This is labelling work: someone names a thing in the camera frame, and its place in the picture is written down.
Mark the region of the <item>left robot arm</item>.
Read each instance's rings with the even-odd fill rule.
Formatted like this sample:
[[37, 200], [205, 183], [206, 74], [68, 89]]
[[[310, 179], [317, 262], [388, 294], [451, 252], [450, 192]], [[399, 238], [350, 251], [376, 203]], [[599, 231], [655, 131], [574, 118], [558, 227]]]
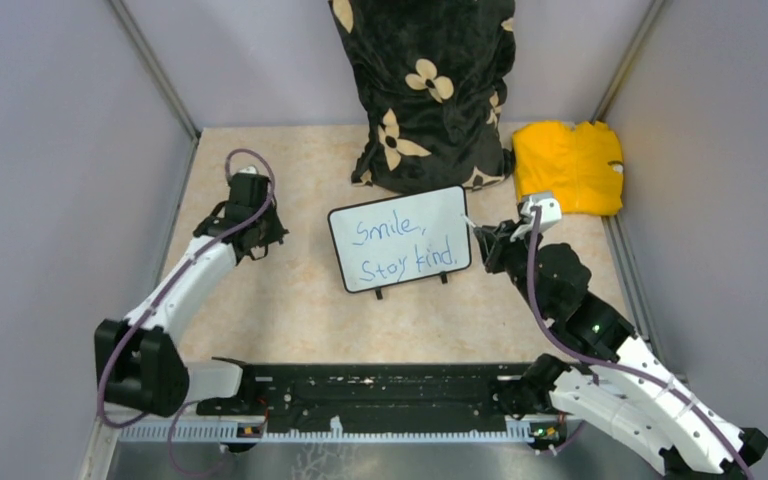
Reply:
[[185, 253], [137, 307], [106, 319], [94, 333], [99, 408], [118, 405], [171, 417], [188, 402], [221, 399], [237, 414], [252, 411], [258, 384], [240, 361], [187, 363], [178, 345], [202, 304], [244, 259], [265, 257], [280, 244], [283, 227], [272, 180], [253, 166], [233, 173], [227, 200], [196, 227]]

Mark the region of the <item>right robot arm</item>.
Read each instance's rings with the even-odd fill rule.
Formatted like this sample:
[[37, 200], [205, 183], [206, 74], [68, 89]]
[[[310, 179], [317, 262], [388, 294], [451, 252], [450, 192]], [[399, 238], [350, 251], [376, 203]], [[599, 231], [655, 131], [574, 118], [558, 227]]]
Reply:
[[625, 445], [666, 479], [750, 479], [768, 449], [757, 428], [706, 406], [637, 329], [589, 289], [590, 270], [566, 243], [541, 245], [518, 225], [472, 226], [489, 273], [506, 273], [549, 341], [583, 373], [541, 355], [519, 382], [529, 408], [571, 414]]

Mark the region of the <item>small whiteboard black frame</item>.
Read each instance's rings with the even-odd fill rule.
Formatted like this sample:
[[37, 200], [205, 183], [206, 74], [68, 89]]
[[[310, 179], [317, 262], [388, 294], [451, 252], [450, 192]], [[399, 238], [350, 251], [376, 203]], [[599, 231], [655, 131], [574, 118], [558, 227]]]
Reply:
[[331, 210], [327, 215], [346, 292], [438, 277], [472, 264], [466, 191], [452, 186]]

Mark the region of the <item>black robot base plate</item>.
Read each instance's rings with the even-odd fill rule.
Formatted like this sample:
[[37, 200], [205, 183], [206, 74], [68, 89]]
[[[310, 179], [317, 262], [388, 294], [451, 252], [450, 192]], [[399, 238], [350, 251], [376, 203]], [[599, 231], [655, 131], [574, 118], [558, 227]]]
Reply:
[[624, 396], [550, 355], [508, 364], [252, 364], [215, 358], [176, 382], [175, 407], [250, 416], [254, 441], [523, 441], [557, 447]]

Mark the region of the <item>white marker pen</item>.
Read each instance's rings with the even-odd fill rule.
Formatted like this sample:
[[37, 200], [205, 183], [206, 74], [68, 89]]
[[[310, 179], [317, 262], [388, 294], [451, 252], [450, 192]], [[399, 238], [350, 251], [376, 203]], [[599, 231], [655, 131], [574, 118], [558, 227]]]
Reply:
[[479, 228], [479, 226], [475, 222], [473, 222], [468, 216], [461, 215], [461, 218], [469, 226], [469, 228], [471, 228], [473, 230]]

